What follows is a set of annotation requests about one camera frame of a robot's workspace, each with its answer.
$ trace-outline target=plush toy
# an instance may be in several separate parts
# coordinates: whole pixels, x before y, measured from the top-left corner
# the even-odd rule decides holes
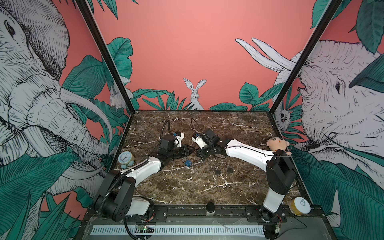
[[[276,152],[278,149],[285,151],[289,146],[289,142],[279,137],[273,137],[266,142],[266,145],[273,152]]]

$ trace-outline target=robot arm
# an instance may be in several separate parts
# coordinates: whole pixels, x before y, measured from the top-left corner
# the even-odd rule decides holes
[[[182,132],[161,137],[158,151],[129,169],[110,170],[102,182],[93,202],[99,218],[103,215],[118,222],[126,215],[142,215],[148,220],[153,216],[153,203],[143,197],[133,197],[134,188],[144,179],[164,168],[170,160],[189,156],[195,149],[181,144]]]
[[[266,151],[237,141],[230,137],[219,138],[211,129],[203,135],[192,137],[199,149],[196,155],[206,159],[212,154],[223,154],[249,162],[267,173],[268,193],[261,209],[263,219],[272,222],[276,212],[296,178],[295,167],[285,151]]]

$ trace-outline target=brown marble surface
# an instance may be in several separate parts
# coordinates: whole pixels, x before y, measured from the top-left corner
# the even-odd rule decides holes
[[[196,147],[192,142],[194,130],[190,118],[194,118],[204,130],[210,127],[219,136],[232,136],[240,142],[268,150],[266,141],[276,136],[266,113],[257,112],[160,112],[137,111],[125,139],[122,151],[135,156],[135,164],[141,162],[158,144],[161,127],[171,119],[171,130],[185,134],[183,143]],[[191,160],[186,167],[184,162]],[[228,174],[227,165],[233,168]],[[215,175],[218,167],[221,175]],[[117,162],[116,169],[121,169]],[[218,159],[214,156],[205,161],[195,153],[171,161],[160,172],[140,183],[135,195],[152,199],[155,204],[263,204],[268,190],[266,173],[237,158]],[[283,204],[300,196],[297,187],[290,190]]]

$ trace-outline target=clock face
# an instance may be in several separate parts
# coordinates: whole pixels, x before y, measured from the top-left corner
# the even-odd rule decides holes
[[[131,160],[132,154],[130,152],[122,152],[119,155],[119,162],[120,163],[127,163]]]

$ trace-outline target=light blue alarm clock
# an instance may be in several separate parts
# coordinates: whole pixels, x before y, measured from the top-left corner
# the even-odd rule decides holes
[[[133,166],[133,164],[135,163],[135,156],[133,156],[131,152],[125,151],[119,155],[118,160],[119,163],[121,163],[122,165]]]

